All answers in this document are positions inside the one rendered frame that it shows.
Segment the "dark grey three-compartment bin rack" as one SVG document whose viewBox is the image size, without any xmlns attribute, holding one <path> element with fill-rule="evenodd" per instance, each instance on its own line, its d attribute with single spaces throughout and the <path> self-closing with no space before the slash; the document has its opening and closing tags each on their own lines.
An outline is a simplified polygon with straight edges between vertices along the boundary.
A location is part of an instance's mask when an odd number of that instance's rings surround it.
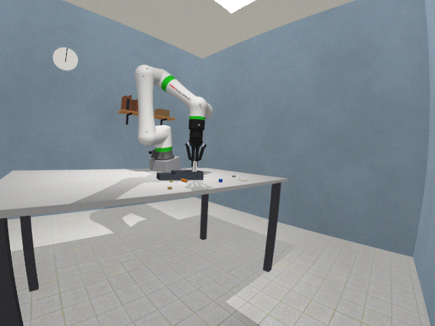
<svg viewBox="0 0 435 326">
<path fill-rule="evenodd" d="M 160 181 L 169 181 L 169 180 L 203 180 L 202 171 L 192 172 L 191 170 L 172 170 L 171 173 L 156 173 L 156 178 Z"/>
</svg>

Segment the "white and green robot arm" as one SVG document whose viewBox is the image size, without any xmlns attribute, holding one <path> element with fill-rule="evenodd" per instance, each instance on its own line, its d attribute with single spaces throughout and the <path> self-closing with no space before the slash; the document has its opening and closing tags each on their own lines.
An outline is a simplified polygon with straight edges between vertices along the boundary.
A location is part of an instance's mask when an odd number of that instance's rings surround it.
<svg viewBox="0 0 435 326">
<path fill-rule="evenodd" d="M 189 107 L 189 129 L 204 130 L 205 120 L 213 113 L 205 99 L 195 96 L 164 69 L 140 65 L 135 70 L 138 98 L 138 141 L 144 146 L 155 145 L 151 158 L 171 160 L 172 136 L 170 126 L 155 126 L 153 109 L 153 85 L 174 96 Z M 158 145 L 157 145 L 158 144 Z"/>
</svg>

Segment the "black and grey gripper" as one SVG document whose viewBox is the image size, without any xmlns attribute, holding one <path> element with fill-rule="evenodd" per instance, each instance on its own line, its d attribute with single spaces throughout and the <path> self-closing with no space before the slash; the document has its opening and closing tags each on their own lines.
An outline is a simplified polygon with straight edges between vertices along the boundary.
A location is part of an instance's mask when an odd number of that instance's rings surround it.
<svg viewBox="0 0 435 326">
<path fill-rule="evenodd" d="M 190 148 L 189 144 L 192 147 L 192 157 L 190 154 Z M 200 155 L 199 153 L 199 147 L 202 145 Z M 202 130 L 196 130 L 191 129 L 190 130 L 190 140 L 185 144 L 187 152 L 188 152 L 188 159 L 192 161 L 192 172 L 197 172 L 197 166 L 198 161 L 201 160 L 203 156 L 204 149 L 206 148 L 206 145 L 203 143 L 203 131 Z M 196 148 L 196 157 L 195 157 L 195 163 L 194 163 L 194 154 L 195 154 L 195 148 Z"/>
</svg>

